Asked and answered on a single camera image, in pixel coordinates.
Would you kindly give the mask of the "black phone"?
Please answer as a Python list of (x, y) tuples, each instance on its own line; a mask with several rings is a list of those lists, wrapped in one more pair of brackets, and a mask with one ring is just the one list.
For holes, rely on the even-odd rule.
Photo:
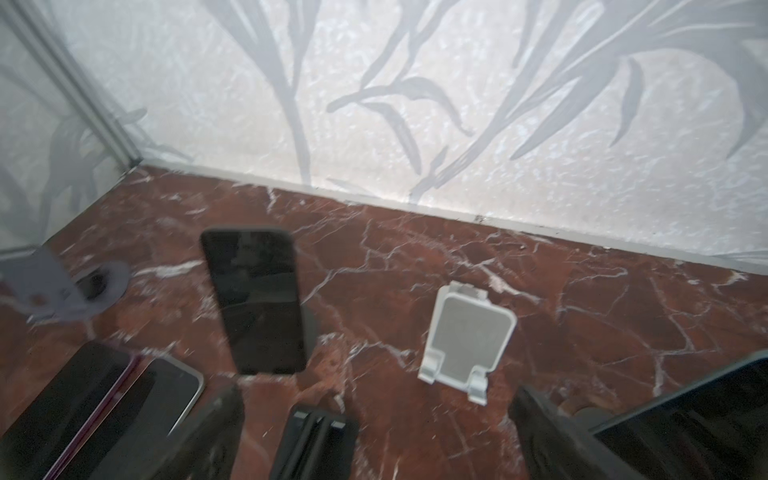
[(59, 477), (118, 478), (167, 438), (203, 389), (197, 370), (170, 357), (150, 360)]
[(1, 438), (3, 479), (51, 479), (138, 357), (90, 341), (62, 367)]
[(200, 243), (238, 373), (303, 371), (308, 347), (290, 234), (276, 228), (209, 228)]

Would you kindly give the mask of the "white folding phone stand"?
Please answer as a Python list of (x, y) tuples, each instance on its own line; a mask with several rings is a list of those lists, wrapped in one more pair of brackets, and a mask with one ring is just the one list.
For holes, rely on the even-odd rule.
[(488, 292), (452, 281), (438, 290), (418, 378), (488, 403), (493, 372), (517, 326), (509, 309), (493, 304)]

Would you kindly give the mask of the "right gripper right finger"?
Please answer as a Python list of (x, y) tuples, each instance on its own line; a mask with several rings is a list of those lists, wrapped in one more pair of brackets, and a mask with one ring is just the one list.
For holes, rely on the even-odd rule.
[(642, 475), (528, 385), (508, 407), (531, 479), (640, 479)]

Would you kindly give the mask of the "grey phone stand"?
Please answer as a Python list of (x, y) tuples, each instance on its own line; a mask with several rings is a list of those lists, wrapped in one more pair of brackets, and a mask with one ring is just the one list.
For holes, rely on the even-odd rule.
[(71, 275), (45, 246), (1, 252), (1, 297), (29, 323), (85, 321), (115, 305), (127, 291), (131, 271), (108, 261)]

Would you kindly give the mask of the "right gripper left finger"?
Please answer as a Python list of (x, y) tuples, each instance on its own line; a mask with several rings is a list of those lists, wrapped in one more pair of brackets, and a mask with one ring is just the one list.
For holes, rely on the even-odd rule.
[(185, 420), (146, 461), (145, 479), (228, 479), (238, 454), (245, 420), (241, 390), (221, 390)]

